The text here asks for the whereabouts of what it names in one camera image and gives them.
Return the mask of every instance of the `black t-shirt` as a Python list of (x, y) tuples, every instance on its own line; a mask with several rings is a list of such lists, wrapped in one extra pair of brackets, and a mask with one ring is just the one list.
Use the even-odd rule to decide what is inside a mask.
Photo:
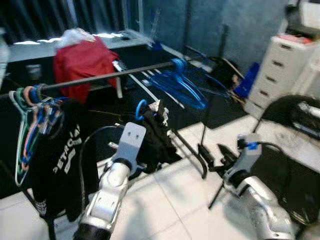
[[(33, 196), (40, 216), (54, 217), (66, 210), (69, 221), (81, 213), (81, 182), (79, 156), (83, 142), (89, 135), (87, 112), (75, 100), (66, 100), (62, 127), (57, 122), (53, 135), (40, 135), (30, 163)], [(98, 189), (98, 172), (94, 141), (89, 141), (82, 156), (85, 193)]]

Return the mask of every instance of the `black cable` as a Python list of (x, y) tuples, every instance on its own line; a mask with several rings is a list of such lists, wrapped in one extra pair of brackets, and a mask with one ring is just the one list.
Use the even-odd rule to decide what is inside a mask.
[(95, 130), (93, 133), (91, 133), (83, 142), (81, 149), (80, 149), (80, 154), (79, 154), (79, 175), (80, 175), (80, 184), (81, 184), (81, 211), (83, 212), (85, 210), (85, 205), (86, 205), (86, 191), (85, 191), (85, 180), (84, 180), (84, 172), (83, 172), (83, 166), (82, 166), (82, 158), (83, 158), (83, 153), (85, 150), (85, 146), (87, 142), (97, 133), (101, 132), (102, 130), (105, 129), (116, 129), (116, 126), (103, 126), (97, 130)]
[(279, 147), (278, 145), (272, 143), (272, 142), (267, 142), (267, 141), (258, 141), (256, 142), (257, 144), (260, 145), (265, 145), (265, 146), (271, 146), (276, 148), (280, 153), (282, 153), (283, 155), (285, 155), (285, 159), (286, 159), (286, 164), (287, 164), (287, 174), (286, 174), (286, 178), (285, 178), (285, 182), (284, 182), (284, 186), (283, 186), (283, 190), (280, 196), (281, 201), (283, 200), (285, 191), (288, 189), (289, 187), (289, 183), (291, 181), (291, 165), (289, 162), (289, 159), (287, 157), (287, 154), (283, 151), (283, 149), (281, 147)]

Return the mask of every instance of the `wall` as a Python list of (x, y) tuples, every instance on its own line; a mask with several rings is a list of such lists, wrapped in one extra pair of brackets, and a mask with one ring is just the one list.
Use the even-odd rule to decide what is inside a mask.
[[(182, 50), (187, 0), (145, 0), (144, 32), (149, 35), (157, 8), (161, 15), (157, 37), (165, 45)], [(223, 24), (229, 26), (224, 56), (246, 71), (261, 63), (270, 37), (277, 34), (288, 0), (193, 0), (188, 45), (218, 53)]]

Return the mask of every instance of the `red jacket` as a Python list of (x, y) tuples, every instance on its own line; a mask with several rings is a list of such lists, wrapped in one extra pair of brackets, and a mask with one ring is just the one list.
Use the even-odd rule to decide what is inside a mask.
[[(79, 44), (58, 49), (54, 57), (53, 68), (57, 83), (75, 81), (88, 77), (111, 74), (115, 72), (112, 64), (119, 58), (95, 37), (96, 41), (82, 41)], [(108, 82), (116, 88), (116, 79)], [(89, 94), (90, 83), (61, 89), (61, 93), (69, 98), (76, 98), (85, 103)]]

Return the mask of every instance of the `tile floor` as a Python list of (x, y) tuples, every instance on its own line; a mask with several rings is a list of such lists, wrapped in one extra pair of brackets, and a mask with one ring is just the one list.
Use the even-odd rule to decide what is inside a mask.
[[(216, 144), (225, 144), (236, 152), (237, 135), (250, 133), (256, 121), (251, 116), (245, 116), (208, 130), (204, 144), (218, 161), (222, 156)], [(197, 123), (179, 132), (197, 149), (202, 129), (202, 123)], [(311, 156), (310, 152), (312, 155), (320, 155), (317, 141), (300, 137), (291, 131), (286, 132), (270, 123), (265, 123), (258, 132), (263, 134), (262, 140), (280, 145), (284, 141), (281, 137), (276, 137), (275, 133), (286, 133), (286, 138), (293, 134), (293, 138), (290, 138), (292, 142), (281, 146), (304, 164), (316, 166), (316, 157)], [(177, 138), (173, 142), (182, 146)], [(245, 217), (237, 200), (228, 193), (222, 192), (213, 208), (208, 210), (207, 205), (222, 181), (220, 177), (209, 172), (207, 179), (202, 180), (198, 172), (201, 168), (196, 158), (186, 147), (179, 149), (178, 153), (183, 160), (145, 176), (128, 190), (111, 239), (255, 240), (256, 234), (250, 220)], [(0, 239), (22, 239), (21, 236), (24, 236), (23, 239), (48, 239), (46, 224), (23, 197), (19, 195), (13, 200), (11, 196), (10, 200), (0, 201)], [(12, 234), (17, 221), (27, 221), (28, 229), (23, 235), (21, 230)], [(56, 222), (57, 239), (72, 239), (76, 227), (76, 222), (70, 225), (66, 219), (59, 219)]]

